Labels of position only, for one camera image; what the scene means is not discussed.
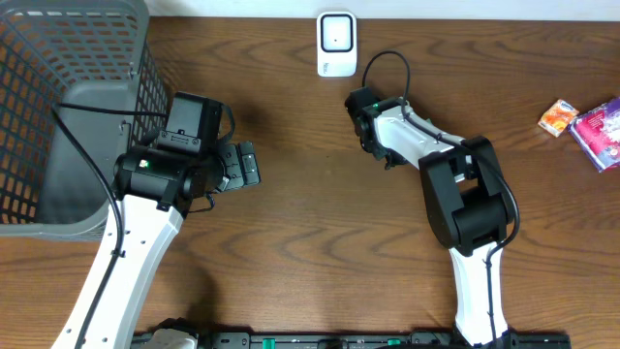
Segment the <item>small orange box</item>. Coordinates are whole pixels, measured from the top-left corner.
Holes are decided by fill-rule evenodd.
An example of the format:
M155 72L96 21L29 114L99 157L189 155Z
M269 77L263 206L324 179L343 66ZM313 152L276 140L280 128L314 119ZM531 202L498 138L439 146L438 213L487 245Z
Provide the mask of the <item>small orange box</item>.
M550 135L558 138L578 115L577 109L568 102L558 99L541 116L538 125Z

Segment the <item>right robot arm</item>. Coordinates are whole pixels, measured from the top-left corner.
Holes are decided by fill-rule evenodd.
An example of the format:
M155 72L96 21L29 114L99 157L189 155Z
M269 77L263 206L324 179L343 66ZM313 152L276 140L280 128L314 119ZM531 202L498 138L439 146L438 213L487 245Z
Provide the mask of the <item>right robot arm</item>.
M364 151L389 167L418 169L429 225L450 254L461 340L470 347L498 343L508 329L501 255L517 211L490 141L446 133L403 98L382 100L367 87L352 91L345 108Z

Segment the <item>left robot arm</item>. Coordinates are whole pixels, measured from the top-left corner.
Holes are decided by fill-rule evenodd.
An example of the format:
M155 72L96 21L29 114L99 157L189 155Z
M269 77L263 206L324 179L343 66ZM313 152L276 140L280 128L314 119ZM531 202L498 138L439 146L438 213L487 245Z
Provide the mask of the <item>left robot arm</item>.
M156 270L192 202L260 181L250 142L204 155L145 146L121 155L101 245L54 347L129 347Z

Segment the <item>purple red tissue pack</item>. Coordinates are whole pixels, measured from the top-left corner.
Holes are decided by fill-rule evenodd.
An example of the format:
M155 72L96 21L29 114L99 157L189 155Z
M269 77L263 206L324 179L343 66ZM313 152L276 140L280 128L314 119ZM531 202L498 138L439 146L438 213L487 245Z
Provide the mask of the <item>purple red tissue pack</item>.
M599 173L619 166L619 98L577 117L569 133Z

